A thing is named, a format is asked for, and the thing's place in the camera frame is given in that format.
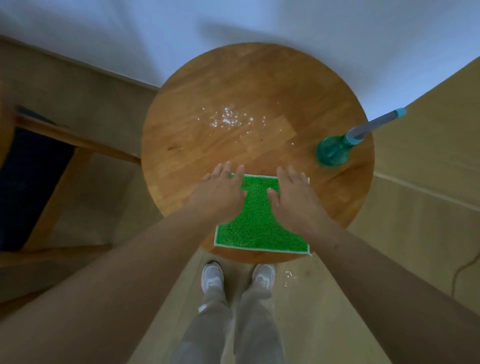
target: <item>pants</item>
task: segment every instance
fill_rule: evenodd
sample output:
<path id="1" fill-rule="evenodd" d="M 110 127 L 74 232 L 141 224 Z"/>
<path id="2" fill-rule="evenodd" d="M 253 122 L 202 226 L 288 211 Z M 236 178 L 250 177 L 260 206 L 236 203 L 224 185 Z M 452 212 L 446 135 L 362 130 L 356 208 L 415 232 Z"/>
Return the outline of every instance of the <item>pants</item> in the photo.
<path id="1" fill-rule="evenodd" d="M 220 364 L 232 317 L 223 291 L 211 287 L 170 363 Z M 237 309 L 233 353 L 236 364 L 286 362 L 280 334 L 273 319 L 270 291 L 250 286 L 242 295 Z"/>

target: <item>forearm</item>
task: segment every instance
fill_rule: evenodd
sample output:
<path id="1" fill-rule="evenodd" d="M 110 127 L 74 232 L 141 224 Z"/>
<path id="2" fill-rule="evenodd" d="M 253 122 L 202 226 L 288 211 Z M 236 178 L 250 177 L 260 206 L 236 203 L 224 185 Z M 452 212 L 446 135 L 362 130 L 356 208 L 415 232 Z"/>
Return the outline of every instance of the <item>forearm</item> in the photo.
<path id="1" fill-rule="evenodd" d="M 480 317 L 336 224 L 307 241 L 393 363 L 480 360 Z"/>
<path id="2" fill-rule="evenodd" d="M 124 363 L 214 225 L 182 209 L 0 326 L 2 363 Z"/>

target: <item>white shoe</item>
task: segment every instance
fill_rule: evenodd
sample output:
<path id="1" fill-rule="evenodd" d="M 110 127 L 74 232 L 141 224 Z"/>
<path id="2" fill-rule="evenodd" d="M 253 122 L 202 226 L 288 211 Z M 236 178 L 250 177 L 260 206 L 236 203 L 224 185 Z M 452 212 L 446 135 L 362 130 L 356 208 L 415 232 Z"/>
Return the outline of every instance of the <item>white shoe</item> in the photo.
<path id="1" fill-rule="evenodd" d="M 275 282 L 275 266 L 273 264 L 258 264 L 252 275 L 252 285 L 271 290 Z"/>
<path id="2" fill-rule="evenodd" d="M 202 290 L 207 293 L 210 287 L 219 287 L 223 291 L 223 271 L 217 262 L 208 263 L 202 272 Z"/>

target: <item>white wall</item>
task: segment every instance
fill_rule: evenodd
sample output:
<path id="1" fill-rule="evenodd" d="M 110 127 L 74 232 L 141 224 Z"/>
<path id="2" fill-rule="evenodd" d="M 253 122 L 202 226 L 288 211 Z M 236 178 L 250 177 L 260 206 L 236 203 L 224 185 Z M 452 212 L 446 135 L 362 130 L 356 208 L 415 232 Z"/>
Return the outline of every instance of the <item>white wall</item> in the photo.
<path id="1" fill-rule="evenodd" d="M 336 71 L 367 116 L 480 55 L 478 0 L 2 0 L 0 33 L 153 85 L 210 49 L 270 41 Z"/>

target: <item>green cloth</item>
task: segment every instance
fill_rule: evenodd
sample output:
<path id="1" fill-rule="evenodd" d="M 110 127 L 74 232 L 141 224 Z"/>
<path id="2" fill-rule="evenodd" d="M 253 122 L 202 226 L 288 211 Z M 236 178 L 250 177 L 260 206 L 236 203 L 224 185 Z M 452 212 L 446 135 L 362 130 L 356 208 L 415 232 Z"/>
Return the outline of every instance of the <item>green cloth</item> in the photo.
<path id="1" fill-rule="evenodd" d="M 248 191 L 240 215 L 215 232 L 215 245 L 227 248 L 310 254 L 309 245 L 282 228 L 272 214 L 267 188 L 280 191 L 278 179 L 246 174 L 242 189 Z"/>

